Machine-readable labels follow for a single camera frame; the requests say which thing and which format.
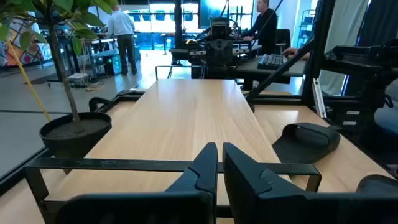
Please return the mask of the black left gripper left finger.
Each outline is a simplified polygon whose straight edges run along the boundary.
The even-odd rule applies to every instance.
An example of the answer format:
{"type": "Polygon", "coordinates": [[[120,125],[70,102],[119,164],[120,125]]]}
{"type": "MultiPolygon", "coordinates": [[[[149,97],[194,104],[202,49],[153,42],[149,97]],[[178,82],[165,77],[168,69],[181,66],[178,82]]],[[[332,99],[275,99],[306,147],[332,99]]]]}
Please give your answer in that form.
{"type": "Polygon", "coordinates": [[[209,142],[163,192],[83,194],[68,200],[56,223],[215,223],[218,150],[209,142]]]}

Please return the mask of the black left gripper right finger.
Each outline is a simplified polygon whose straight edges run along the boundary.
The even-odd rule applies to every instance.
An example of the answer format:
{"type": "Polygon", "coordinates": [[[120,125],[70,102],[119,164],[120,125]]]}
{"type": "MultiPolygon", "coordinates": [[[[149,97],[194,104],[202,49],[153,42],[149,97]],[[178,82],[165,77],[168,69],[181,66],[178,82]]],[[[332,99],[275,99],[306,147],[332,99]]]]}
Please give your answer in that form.
{"type": "Polygon", "coordinates": [[[235,223],[397,224],[397,181],[383,175],[366,176],[355,193],[307,192],[231,143],[223,169],[235,223]]]}

